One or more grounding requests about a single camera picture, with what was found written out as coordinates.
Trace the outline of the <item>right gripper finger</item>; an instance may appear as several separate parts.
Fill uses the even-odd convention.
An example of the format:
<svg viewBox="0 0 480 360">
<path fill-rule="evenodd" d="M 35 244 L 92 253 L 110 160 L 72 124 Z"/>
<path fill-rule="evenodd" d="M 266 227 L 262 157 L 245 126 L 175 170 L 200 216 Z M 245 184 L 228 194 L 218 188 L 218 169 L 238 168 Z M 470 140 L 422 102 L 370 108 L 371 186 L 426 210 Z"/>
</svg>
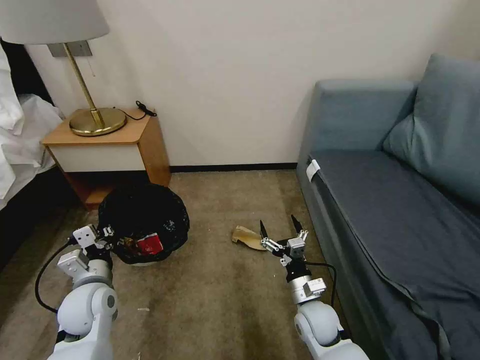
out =
<svg viewBox="0 0 480 360">
<path fill-rule="evenodd" d="M 271 238 L 269 238 L 267 230 L 262 220 L 260 220 L 260 236 L 261 236 L 260 244 L 265 250 L 271 252 L 274 256 L 278 258 L 281 258 L 281 259 L 284 258 L 284 256 L 286 255 L 288 239 L 274 241 Z"/>
<path fill-rule="evenodd" d="M 294 229 L 296 231 L 296 237 L 293 239 L 289 240 L 289 245 L 290 246 L 305 246 L 306 245 L 306 239 L 309 235 L 308 230 L 304 230 L 302 224 L 300 223 L 297 218 L 291 214 L 290 215 L 291 221 L 293 223 Z"/>
</svg>

